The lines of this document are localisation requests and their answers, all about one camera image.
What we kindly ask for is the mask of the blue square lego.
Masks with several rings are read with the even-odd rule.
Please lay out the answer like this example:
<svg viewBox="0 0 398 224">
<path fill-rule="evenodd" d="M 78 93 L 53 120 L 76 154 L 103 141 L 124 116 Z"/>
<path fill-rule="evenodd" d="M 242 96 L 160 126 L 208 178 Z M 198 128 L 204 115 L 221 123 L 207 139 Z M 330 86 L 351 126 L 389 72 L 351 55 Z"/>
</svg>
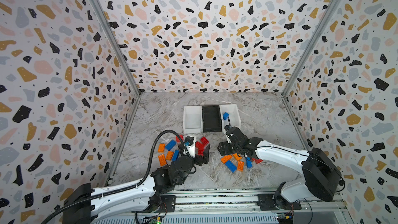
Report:
<svg viewBox="0 0 398 224">
<path fill-rule="evenodd" d="M 223 115 L 222 115 L 222 117 L 223 117 L 223 120 L 229 120 L 229 113 L 227 113 L 227 112 L 225 112 L 225 113 L 223 113 Z"/>
</svg>

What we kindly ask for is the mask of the red square lego brick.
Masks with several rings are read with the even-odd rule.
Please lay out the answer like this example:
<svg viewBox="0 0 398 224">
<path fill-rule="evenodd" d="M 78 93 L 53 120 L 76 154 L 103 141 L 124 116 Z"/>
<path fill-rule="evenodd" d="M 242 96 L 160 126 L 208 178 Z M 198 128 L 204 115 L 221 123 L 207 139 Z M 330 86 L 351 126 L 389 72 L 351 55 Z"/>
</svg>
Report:
<svg viewBox="0 0 398 224">
<path fill-rule="evenodd" d="M 184 141 L 184 136 L 183 135 L 176 136 L 176 142 L 177 143 L 183 143 L 183 141 Z"/>
</svg>

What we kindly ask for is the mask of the blue lego brick narrow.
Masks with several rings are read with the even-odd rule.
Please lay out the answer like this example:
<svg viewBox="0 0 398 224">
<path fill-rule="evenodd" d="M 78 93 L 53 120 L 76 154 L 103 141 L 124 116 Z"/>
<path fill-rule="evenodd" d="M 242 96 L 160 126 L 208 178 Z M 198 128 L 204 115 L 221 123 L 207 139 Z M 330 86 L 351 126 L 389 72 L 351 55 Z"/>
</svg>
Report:
<svg viewBox="0 0 398 224">
<path fill-rule="evenodd" d="M 251 158 L 246 158 L 246 168 L 251 169 L 252 168 L 252 160 Z"/>
</svg>

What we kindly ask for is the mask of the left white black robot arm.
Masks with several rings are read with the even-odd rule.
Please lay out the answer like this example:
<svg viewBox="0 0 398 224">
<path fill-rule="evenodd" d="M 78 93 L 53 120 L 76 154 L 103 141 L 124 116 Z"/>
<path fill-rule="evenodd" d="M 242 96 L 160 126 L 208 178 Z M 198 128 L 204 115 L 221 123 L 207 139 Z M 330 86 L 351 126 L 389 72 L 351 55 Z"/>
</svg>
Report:
<svg viewBox="0 0 398 224">
<path fill-rule="evenodd" d="M 193 137 L 179 144 L 179 155 L 173 155 L 145 178 L 112 187 L 92 188 L 90 183 L 79 186 L 64 202 L 64 224 L 91 224 L 125 212 L 153 212 L 166 206 L 162 195 L 182 185 L 197 166 L 208 164 L 210 145 L 206 138 L 192 143 Z"/>
</svg>

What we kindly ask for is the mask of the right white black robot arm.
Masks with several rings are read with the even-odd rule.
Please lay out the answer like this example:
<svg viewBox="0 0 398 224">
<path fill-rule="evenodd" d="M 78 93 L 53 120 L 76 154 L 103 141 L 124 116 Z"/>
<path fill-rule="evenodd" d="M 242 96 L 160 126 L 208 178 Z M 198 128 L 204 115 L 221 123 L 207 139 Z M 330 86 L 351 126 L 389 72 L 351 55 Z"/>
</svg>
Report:
<svg viewBox="0 0 398 224">
<path fill-rule="evenodd" d="M 321 149 L 297 150 L 258 137 L 248 138 L 231 124 L 229 117 L 225 120 L 228 140 L 217 147 L 222 156 L 236 155 L 247 162 L 267 160 L 300 173 L 298 179 L 281 182 L 271 197 L 269 207 L 292 211 L 300 200 L 310 197 L 330 202 L 336 193 L 345 189 L 342 173 Z"/>
</svg>

